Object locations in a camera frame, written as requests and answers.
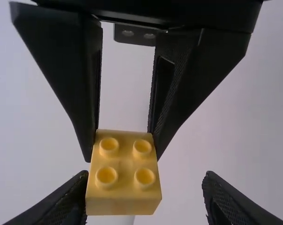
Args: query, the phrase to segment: white background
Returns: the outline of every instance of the white background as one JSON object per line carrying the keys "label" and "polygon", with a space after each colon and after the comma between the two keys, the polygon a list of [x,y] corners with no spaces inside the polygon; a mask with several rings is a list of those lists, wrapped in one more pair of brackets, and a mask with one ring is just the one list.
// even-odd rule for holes
{"label": "white background", "polygon": [[[103,24],[99,126],[146,131],[154,48],[116,43],[112,27]],[[0,224],[88,168],[0,0]],[[207,224],[207,170],[283,219],[283,0],[264,3],[246,57],[180,128],[159,170],[163,200],[135,225]],[[122,225],[118,217],[88,222]]]}

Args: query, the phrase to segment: white pole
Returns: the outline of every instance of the white pole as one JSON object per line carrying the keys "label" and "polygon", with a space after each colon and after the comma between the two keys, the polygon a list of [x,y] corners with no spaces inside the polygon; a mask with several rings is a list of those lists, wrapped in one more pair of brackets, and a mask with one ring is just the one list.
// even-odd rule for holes
{"label": "white pole", "polygon": [[90,216],[87,224],[96,225],[134,225],[135,216]]}

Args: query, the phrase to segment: lego brick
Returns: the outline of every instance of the lego brick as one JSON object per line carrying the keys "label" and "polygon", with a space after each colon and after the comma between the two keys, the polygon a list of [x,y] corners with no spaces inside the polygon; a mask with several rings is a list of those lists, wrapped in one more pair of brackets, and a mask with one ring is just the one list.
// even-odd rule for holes
{"label": "lego brick", "polygon": [[162,199],[150,133],[97,130],[86,190],[87,215],[152,215]]}

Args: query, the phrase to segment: lego stud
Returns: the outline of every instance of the lego stud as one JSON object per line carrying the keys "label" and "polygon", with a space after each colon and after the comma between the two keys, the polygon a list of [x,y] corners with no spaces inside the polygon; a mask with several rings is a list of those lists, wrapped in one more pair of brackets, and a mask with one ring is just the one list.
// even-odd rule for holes
{"label": "lego stud", "polygon": [[134,174],[135,186],[141,190],[149,189],[156,181],[154,172],[148,168],[139,168]]}
{"label": "lego stud", "polygon": [[138,139],[133,144],[133,155],[135,157],[147,157],[152,151],[152,145],[143,139]]}
{"label": "lego stud", "polygon": [[110,167],[102,167],[95,173],[95,185],[98,188],[110,189],[118,181],[118,172]]}
{"label": "lego stud", "polygon": [[104,138],[99,143],[99,153],[102,156],[115,156],[118,152],[119,143],[115,138]]}

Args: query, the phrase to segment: yellow lego brick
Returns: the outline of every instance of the yellow lego brick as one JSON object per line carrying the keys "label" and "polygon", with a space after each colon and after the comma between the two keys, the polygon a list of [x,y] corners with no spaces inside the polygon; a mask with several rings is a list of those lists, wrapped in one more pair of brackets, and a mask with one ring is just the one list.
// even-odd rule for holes
{"label": "yellow lego brick", "polygon": [[97,130],[85,197],[86,214],[152,215],[161,199],[152,134]]}

